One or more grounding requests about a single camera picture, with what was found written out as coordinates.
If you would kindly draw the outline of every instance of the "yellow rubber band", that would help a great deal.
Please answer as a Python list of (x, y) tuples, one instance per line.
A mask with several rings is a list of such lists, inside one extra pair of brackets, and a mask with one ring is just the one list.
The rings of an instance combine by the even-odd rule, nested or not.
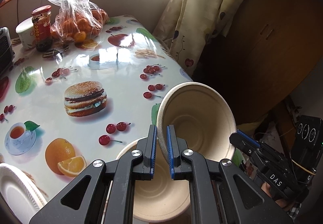
[(311, 171), (307, 170), (306, 168), (302, 167), (301, 165), (297, 164), (294, 160), (292, 160), (292, 161), (293, 161), (297, 166), (299, 166), (301, 169), (305, 170), (307, 173), (309, 173), (309, 174), (311, 174), (311, 175), (315, 176), (315, 173), (313, 173), (313, 172), (311, 172)]

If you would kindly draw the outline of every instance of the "plastic bag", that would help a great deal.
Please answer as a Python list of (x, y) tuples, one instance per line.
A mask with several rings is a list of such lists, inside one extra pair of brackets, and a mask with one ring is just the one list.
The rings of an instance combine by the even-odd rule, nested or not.
[(62, 41), (83, 42), (98, 36), (109, 20), (107, 13), (89, 0), (48, 0), (60, 6), (51, 35)]

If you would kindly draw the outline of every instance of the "beige curtain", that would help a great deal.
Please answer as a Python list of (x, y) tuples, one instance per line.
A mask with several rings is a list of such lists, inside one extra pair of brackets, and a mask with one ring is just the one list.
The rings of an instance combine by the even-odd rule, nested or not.
[(191, 76), (205, 43), (228, 32), (243, 0), (170, 0), (153, 35)]

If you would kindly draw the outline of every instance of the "red jar lid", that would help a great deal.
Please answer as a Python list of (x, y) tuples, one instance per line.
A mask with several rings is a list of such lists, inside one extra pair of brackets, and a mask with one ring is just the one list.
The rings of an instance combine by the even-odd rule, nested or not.
[(31, 13), (32, 16), (36, 16), (36, 15), (40, 15), (40, 14), (43, 14), (45, 12), (49, 12), (51, 10), (51, 6), (50, 5), (45, 5), (45, 6), (42, 6), (42, 7), (39, 7), (35, 10), (33, 10), (33, 12)]

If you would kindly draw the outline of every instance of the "sauce jar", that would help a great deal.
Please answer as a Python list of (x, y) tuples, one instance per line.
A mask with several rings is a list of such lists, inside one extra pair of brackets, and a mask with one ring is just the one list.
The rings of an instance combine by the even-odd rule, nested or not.
[(36, 38), (36, 49), (39, 52), (48, 50), (53, 44), (53, 38), (50, 34), (51, 8), (50, 5), (45, 5), (31, 13)]

